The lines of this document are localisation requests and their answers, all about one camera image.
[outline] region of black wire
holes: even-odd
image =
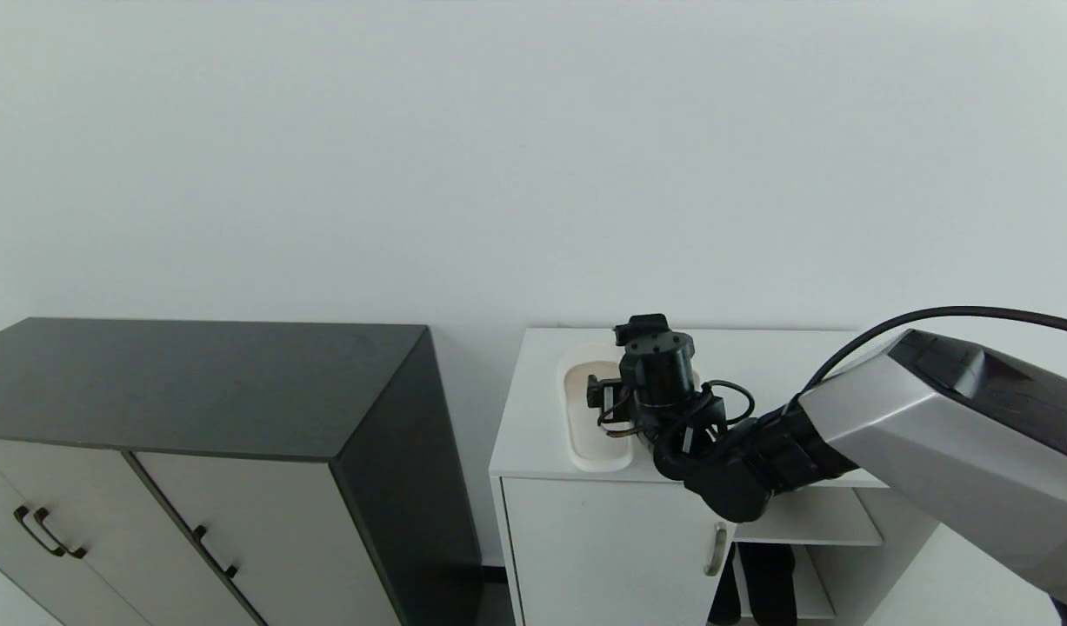
[[[667,428],[660,429],[660,439],[657,440],[657,445],[660,447],[660,455],[665,456],[665,460],[668,460],[670,463],[674,464],[674,466],[680,466],[680,467],[703,466],[703,464],[706,464],[708,460],[715,456],[716,452],[722,452],[727,450],[729,448],[729,445],[735,444],[737,440],[740,439],[740,437],[738,436],[735,437],[735,440],[733,440],[733,443],[727,443],[726,439],[729,435],[720,436],[719,439],[717,439],[717,447],[713,448],[711,451],[707,451],[707,455],[703,456],[703,459],[691,459],[691,456],[685,456],[672,450],[673,433],[680,431],[681,428],[687,427],[688,421],[691,420],[692,417],[696,417],[696,413],[701,412],[701,410],[703,410],[704,407],[708,407],[708,405],[712,405],[713,402],[716,401],[715,396],[712,396],[711,394],[712,387],[731,388],[733,389],[733,391],[737,391],[738,394],[745,396],[745,400],[749,402],[748,407],[746,407],[745,411],[739,416],[735,417],[735,419],[728,420],[727,424],[735,424],[747,419],[747,417],[750,417],[751,413],[753,412],[753,408],[757,407],[757,402],[753,400],[753,395],[749,392],[748,388],[743,387],[743,385],[735,384],[735,382],[724,381],[724,380],[713,380],[705,382],[705,384],[703,384],[703,389],[705,392],[707,392],[707,397],[703,401],[696,404],[695,407],[688,410],[688,412],[684,412],[684,415],[676,416],[675,421],[673,421]]]
[[[743,421],[746,417],[750,417],[753,413],[753,408],[757,408],[757,401],[753,400],[753,395],[749,392],[748,388],[743,387],[743,385],[735,384],[735,382],[724,381],[724,380],[713,380],[707,381],[708,387],[724,387],[735,389],[738,394],[745,396],[745,400],[749,401],[749,406],[745,408],[743,415],[735,417],[735,419],[727,420],[727,424],[735,424]]]
[[[625,401],[627,401],[632,396],[633,396],[633,387],[622,387],[622,397],[615,404],[612,404],[610,408],[606,408],[605,412],[600,413],[600,416],[596,417],[595,423],[600,424],[601,429],[604,429],[606,436],[612,436],[616,437],[616,439],[621,439],[621,437],[636,435],[637,433],[641,432],[640,427],[630,428],[626,431],[610,431],[608,428],[606,428],[606,422],[604,421],[606,419],[606,416],[611,415],[611,413],[614,412],[617,412],[618,407],[620,407],[622,404],[625,404]]]
[[[815,370],[808,384],[803,385],[803,391],[823,382],[823,379],[827,378],[827,374],[837,365],[842,364],[843,359],[850,356],[850,353],[855,352],[855,350],[862,348],[872,338],[879,336],[883,332],[888,332],[888,330],[918,322],[919,320],[929,320],[930,318],[994,318],[994,320],[1025,322],[1057,328],[1060,332],[1067,332],[1067,318],[1047,316],[1046,312],[1032,312],[1032,310],[1021,310],[1019,308],[1000,308],[999,306],[936,306],[936,308],[921,308],[920,310],[912,310],[912,312],[906,312],[904,316],[886,320],[867,330],[867,332],[860,334],[860,336],[855,337],[849,343],[843,346],[839,352],[832,354],[826,364],[823,364],[823,366]]]

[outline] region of drawer handle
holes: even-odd
[[[205,528],[205,525],[200,525],[198,527],[194,528],[194,530],[192,530],[192,537],[196,540],[196,544],[198,544],[200,549],[204,550],[205,553],[208,555],[208,560],[212,562],[212,565],[216,566],[216,569],[220,571],[220,574],[227,576],[229,580],[232,578],[235,578],[236,574],[239,573],[239,567],[229,565],[227,569],[223,569],[223,567],[220,566],[220,563],[216,562],[216,558],[212,558],[212,555],[208,553],[208,548],[206,548],[205,544],[202,542],[202,540],[205,537],[205,534],[208,534],[208,530],[207,528]]]
[[[47,544],[44,544],[43,540],[39,539],[39,535],[35,534],[35,531],[31,530],[31,528],[27,526],[27,523],[23,521],[23,518],[29,514],[29,512],[31,511],[27,507],[19,507],[16,509],[15,514],[12,515],[15,516],[16,521],[19,523],[19,526],[23,527],[23,530],[27,531],[29,535],[31,535],[31,539],[34,539],[35,543],[38,544],[39,546],[43,546],[43,549],[45,551],[49,552],[49,555],[55,556],[57,558],[61,558],[61,556],[64,556],[65,550],[61,548],[61,546],[57,548],[51,548],[50,546],[47,546]]]
[[[721,524],[715,524],[715,551],[712,552],[712,562],[708,563],[707,569],[704,569],[703,574],[717,576],[722,572],[722,555],[724,551],[727,551],[727,527]]]
[[[71,556],[71,558],[83,559],[84,555],[89,553],[83,546],[76,550],[70,550],[68,549],[68,546],[61,543],[60,539],[54,537],[53,532],[49,532],[49,528],[45,527],[45,520],[47,520],[48,516],[49,511],[46,511],[45,508],[41,508],[38,511],[35,511],[35,521],[39,524],[39,528],[48,535],[48,537],[53,540],[53,543],[58,544],[59,549],[68,552],[68,556]]]

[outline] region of dark gray cabinet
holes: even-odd
[[[1,332],[0,569],[67,626],[472,624],[429,328]]]

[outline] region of black shoe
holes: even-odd
[[[735,582],[735,546],[727,555],[722,566],[719,588],[715,591],[715,601],[712,603],[712,613],[707,623],[715,626],[733,626],[740,622],[740,600],[738,599],[738,582]]]
[[[786,544],[738,544],[749,609],[759,626],[796,626],[796,555]]]

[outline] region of white cabinet door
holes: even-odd
[[[136,459],[189,527],[207,528],[208,551],[239,563],[235,585],[270,626],[398,626],[325,464]]]
[[[501,491],[525,626],[707,622],[735,525],[720,523],[723,542],[703,499],[667,483],[503,478]]]
[[[0,571],[65,626],[147,626],[86,563],[49,553],[57,546],[35,526],[36,509],[0,473]]]
[[[0,471],[153,626],[252,626],[120,452],[0,440]]]

